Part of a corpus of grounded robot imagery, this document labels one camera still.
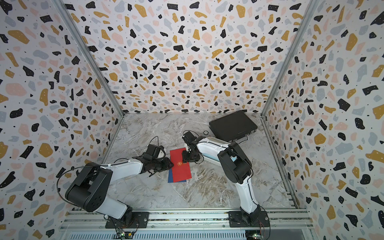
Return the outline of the light blue envelope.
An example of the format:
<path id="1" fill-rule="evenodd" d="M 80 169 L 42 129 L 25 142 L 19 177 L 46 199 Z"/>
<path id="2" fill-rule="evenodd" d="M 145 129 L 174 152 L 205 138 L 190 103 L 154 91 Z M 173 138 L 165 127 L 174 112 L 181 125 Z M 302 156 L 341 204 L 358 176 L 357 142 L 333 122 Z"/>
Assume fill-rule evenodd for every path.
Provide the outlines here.
<path id="1" fill-rule="evenodd" d="M 210 153 L 203 153 L 203 155 L 209 159 L 212 159 L 213 161 L 216 161 L 216 162 L 219 162 L 219 158 L 218 158 L 218 155 L 213 155 L 213 154 L 210 154 Z"/>

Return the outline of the red envelope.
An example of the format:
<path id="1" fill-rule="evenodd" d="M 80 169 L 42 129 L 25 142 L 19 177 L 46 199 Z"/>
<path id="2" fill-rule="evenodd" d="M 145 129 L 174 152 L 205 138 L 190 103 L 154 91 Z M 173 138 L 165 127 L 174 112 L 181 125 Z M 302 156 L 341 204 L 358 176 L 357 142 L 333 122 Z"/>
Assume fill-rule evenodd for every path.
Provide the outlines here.
<path id="1" fill-rule="evenodd" d="M 174 181 L 189 180 L 192 178 L 191 169 L 189 163 L 184 164 L 182 158 L 182 149 L 176 149 L 170 151 L 170 159 L 174 166 L 171 168 L 173 170 Z"/>

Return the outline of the white storage box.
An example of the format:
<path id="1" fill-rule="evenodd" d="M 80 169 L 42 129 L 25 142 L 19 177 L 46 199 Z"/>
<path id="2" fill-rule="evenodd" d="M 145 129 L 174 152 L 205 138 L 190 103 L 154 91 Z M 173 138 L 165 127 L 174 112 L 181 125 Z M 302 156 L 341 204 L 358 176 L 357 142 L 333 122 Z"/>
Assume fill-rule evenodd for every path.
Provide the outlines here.
<path id="1" fill-rule="evenodd" d="M 207 137 L 199 141 L 198 148 L 200 152 L 202 153 L 210 153 L 213 155 L 218 155 L 221 151 L 224 151 L 230 143 L 225 142 L 223 140 L 214 138 L 214 137 Z M 220 166 L 220 162 L 213 161 L 212 159 L 209 159 L 203 155 L 204 159 L 208 161 L 209 163 L 215 164 Z"/>

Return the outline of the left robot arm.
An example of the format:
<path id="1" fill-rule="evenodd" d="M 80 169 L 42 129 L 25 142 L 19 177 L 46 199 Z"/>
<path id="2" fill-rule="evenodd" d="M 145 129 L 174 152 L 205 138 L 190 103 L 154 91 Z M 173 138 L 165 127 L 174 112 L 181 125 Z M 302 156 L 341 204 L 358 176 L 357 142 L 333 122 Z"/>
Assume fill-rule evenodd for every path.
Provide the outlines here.
<path id="1" fill-rule="evenodd" d="M 92 213 L 108 216 L 128 225 L 133 221 L 132 208 L 108 195 L 111 183 L 144 173 L 154 175 L 170 170 L 174 164 L 166 157 L 163 146 L 148 145 L 140 156 L 120 158 L 113 164 L 86 164 L 65 193 L 72 205 Z"/>

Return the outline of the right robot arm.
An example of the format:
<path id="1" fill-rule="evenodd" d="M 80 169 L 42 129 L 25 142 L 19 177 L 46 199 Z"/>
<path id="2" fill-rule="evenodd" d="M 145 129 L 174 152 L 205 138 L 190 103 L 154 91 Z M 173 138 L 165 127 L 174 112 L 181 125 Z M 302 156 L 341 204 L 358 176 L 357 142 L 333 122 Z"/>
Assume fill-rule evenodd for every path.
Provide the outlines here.
<path id="1" fill-rule="evenodd" d="M 182 139 L 186 147 L 182 152 L 183 162 L 198 164 L 199 161 L 208 160 L 219 163 L 226 177 L 235 184 L 238 191 L 242 222 L 247 226 L 255 224 L 262 208 L 252 188 L 252 163 L 240 145 L 213 137 L 196 137 L 191 131 L 185 131 Z"/>

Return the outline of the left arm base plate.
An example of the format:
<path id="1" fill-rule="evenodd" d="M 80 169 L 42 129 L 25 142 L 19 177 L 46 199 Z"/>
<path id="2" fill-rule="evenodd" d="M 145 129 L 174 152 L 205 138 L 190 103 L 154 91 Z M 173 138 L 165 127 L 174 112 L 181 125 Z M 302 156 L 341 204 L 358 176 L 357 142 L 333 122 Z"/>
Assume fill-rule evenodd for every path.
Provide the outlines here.
<path id="1" fill-rule="evenodd" d="M 148 224 L 149 212 L 127 212 L 120 219 L 108 217 L 106 229 L 145 229 Z"/>

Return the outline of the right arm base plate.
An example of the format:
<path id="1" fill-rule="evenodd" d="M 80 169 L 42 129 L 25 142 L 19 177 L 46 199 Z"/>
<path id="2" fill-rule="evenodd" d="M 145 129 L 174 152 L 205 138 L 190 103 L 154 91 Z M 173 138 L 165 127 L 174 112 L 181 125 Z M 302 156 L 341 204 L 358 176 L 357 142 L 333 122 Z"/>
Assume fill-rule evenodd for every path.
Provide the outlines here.
<path id="1" fill-rule="evenodd" d="M 244 211 L 230 211 L 228 217 L 231 228 L 268 228 L 270 226 L 266 211 L 256 211 L 252 214 L 247 214 Z"/>

